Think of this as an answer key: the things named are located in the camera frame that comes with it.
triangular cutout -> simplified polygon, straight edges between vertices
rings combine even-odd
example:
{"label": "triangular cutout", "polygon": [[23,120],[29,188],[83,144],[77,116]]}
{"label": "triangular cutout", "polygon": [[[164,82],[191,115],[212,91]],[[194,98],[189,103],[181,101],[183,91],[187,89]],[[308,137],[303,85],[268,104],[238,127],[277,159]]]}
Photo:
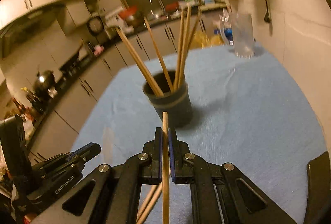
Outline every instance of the triangular cutout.
{"label": "triangular cutout", "polygon": [[80,189],[74,196],[62,205],[62,209],[74,214],[75,216],[81,216],[94,186],[95,181],[89,181],[82,189]]}
{"label": "triangular cutout", "polygon": [[266,208],[266,202],[244,180],[239,178],[236,183],[250,214]]}

kettle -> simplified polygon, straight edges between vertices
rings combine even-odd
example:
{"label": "kettle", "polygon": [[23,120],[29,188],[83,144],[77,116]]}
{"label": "kettle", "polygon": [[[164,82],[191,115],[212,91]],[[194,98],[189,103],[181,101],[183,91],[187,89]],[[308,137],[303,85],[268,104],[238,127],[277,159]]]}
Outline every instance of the kettle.
{"label": "kettle", "polygon": [[33,91],[39,99],[48,100],[48,90],[55,85],[53,71],[46,70],[42,74],[37,73],[37,79],[33,85]]}

range hood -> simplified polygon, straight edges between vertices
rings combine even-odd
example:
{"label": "range hood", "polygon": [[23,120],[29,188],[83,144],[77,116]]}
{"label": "range hood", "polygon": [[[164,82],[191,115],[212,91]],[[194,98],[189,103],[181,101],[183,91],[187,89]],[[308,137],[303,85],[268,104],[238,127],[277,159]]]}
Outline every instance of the range hood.
{"label": "range hood", "polygon": [[15,47],[48,28],[65,6],[52,4],[33,10],[14,20],[0,33],[0,57],[7,57]]}

blue tablecloth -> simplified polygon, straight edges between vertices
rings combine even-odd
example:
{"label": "blue tablecloth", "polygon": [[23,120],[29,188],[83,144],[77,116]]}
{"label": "blue tablecloth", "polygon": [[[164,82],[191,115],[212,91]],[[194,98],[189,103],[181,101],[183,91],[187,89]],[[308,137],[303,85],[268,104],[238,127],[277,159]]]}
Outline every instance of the blue tablecloth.
{"label": "blue tablecloth", "polygon": [[[164,58],[174,68],[176,56]],[[146,63],[161,70],[158,60]],[[194,116],[177,130],[179,140],[206,161],[234,163],[297,223],[307,203],[307,163],[326,151],[321,127],[302,91],[283,66],[262,48],[252,59],[237,58],[229,47],[194,50],[186,69]],[[73,150],[95,142],[102,153],[84,175],[101,163],[124,163],[153,140],[162,123],[141,87],[136,66],[123,69],[105,90],[79,133]],[[141,200],[149,186],[143,186]],[[190,223],[189,185],[170,182],[170,222]],[[159,199],[146,223],[161,223]]]}

cabinet handle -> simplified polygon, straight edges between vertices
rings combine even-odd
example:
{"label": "cabinet handle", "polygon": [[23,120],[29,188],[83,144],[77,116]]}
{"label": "cabinet handle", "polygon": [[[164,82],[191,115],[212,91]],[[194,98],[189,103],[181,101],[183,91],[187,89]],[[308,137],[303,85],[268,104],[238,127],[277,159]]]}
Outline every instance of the cabinet handle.
{"label": "cabinet handle", "polygon": [[104,63],[107,65],[107,67],[109,68],[109,70],[111,70],[111,69],[110,69],[110,66],[109,66],[109,64],[106,62],[106,60],[103,59],[103,61],[104,61]]}
{"label": "cabinet handle", "polygon": [[170,40],[167,30],[164,29],[164,31],[165,31],[165,34],[167,35],[168,39]]}
{"label": "cabinet handle", "polygon": [[83,85],[83,83],[80,84],[84,90],[86,90],[86,93],[88,96],[91,96],[91,94],[88,92],[87,88]]}
{"label": "cabinet handle", "polygon": [[205,27],[204,21],[201,20],[201,22],[202,22],[202,27],[204,28],[204,31],[206,31],[206,27]]}
{"label": "cabinet handle", "polygon": [[136,40],[137,40],[138,46],[140,47],[140,49],[142,49],[141,46],[140,46],[140,44],[139,44],[138,38]]}
{"label": "cabinet handle", "polygon": [[91,88],[91,86],[90,86],[90,84],[88,84],[87,83],[87,81],[84,79],[84,82],[86,83],[86,85],[90,88],[90,90],[91,90],[91,92],[93,92],[93,90],[92,90],[92,88]]}
{"label": "cabinet handle", "polygon": [[46,160],[46,158],[43,157],[42,155],[40,155],[38,152],[37,152],[37,155],[38,155],[39,157],[41,157],[42,159]]}
{"label": "cabinet handle", "polygon": [[171,28],[170,28],[170,27],[169,27],[169,30],[170,30],[171,36],[172,36],[173,39],[175,40],[175,37],[173,36],[173,31],[171,31]]}

